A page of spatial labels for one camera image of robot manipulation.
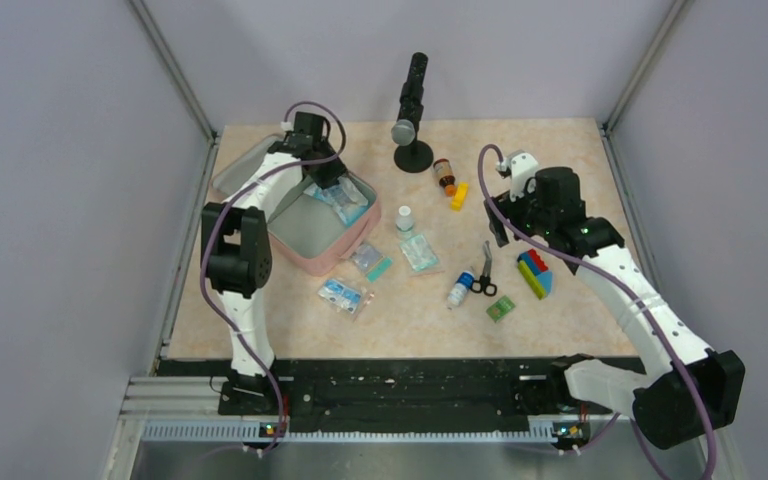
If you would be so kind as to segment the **pink medicine kit case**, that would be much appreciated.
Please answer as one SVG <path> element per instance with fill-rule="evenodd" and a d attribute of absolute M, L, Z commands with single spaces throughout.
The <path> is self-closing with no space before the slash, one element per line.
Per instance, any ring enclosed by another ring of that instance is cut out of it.
<path fill-rule="evenodd" d="M 224 197 L 236 193 L 260 168 L 268 148 L 279 140 L 279 135 L 272 133 L 242 153 L 214 176 L 213 189 Z M 349 259 L 381 219 L 381 202 L 372 185 L 352 172 L 348 177 L 368 200 L 367 209 L 352 225 L 344 225 L 332 207 L 304 193 L 313 184 L 310 179 L 290 190 L 268 217 L 273 250 L 312 276 L 323 276 Z"/>

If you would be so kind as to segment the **blue white dropper bottle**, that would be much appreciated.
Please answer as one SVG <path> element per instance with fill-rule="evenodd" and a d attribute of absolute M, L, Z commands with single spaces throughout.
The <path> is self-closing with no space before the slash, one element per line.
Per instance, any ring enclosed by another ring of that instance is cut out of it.
<path fill-rule="evenodd" d="M 448 309 L 455 309 L 463 304 L 466 296 L 472 290 L 474 281 L 475 274 L 471 269 L 463 270 L 459 274 L 446 297 Z"/>

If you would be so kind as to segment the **brown bottle orange cap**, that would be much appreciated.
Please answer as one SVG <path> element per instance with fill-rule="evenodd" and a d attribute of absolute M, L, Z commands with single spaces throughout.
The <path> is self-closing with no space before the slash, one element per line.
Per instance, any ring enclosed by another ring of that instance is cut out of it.
<path fill-rule="evenodd" d="M 457 191 L 456 179 L 451 162 L 440 158 L 433 162 L 432 169 L 438 185 L 447 197 L 453 197 Z"/>

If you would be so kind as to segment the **green gauze packet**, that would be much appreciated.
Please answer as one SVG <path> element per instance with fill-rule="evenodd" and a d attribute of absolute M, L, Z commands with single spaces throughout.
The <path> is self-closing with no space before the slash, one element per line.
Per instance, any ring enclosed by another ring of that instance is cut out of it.
<path fill-rule="evenodd" d="M 443 270 L 439 256 L 424 234 L 416 234 L 402 240 L 399 248 L 409 265 L 409 275 L 428 275 Z"/>

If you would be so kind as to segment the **white bottle green label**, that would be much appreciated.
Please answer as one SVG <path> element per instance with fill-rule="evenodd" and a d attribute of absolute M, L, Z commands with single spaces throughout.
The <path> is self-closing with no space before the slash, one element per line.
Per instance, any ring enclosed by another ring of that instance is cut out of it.
<path fill-rule="evenodd" d="M 409 206 L 402 205 L 398 208 L 395 225 L 401 240 L 408 240 L 416 234 L 415 218 Z"/>

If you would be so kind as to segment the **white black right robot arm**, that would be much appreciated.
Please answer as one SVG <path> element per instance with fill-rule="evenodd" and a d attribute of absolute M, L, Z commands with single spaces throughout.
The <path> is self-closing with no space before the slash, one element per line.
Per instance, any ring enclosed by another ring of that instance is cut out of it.
<path fill-rule="evenodd" d="M 579 176 L 569 167 L 498 171 L 511 187 L 484 202 L 498 245 L 511 237 L 545 240 L 543 251 L 596 294 L 644 368 L 638 373 L 585 354 L 560 357 L 546 385 L 549 404 L 572 412 L 590 402 L 626 415 L 662 450 L 731 425 L 746 372 L 742 360 L 716 351 L 677 316 L 613 224 L 587 214 Z"/>

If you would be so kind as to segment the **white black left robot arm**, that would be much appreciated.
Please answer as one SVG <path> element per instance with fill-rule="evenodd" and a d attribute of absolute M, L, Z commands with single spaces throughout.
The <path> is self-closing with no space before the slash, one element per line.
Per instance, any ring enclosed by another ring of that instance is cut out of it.
<path fill-rule="evenodd" d="M 246 178 L 201 212 L 201 293 L 229 329 L 230 383 L 257 413 L 274 410 L 281 397 L 263 292 L 273 267 L 268 221 L 304 180 L 337 179 L 344 170 L 340 152 L 323 134 L 288 133 L 261 159 L 245 157 Z"/>

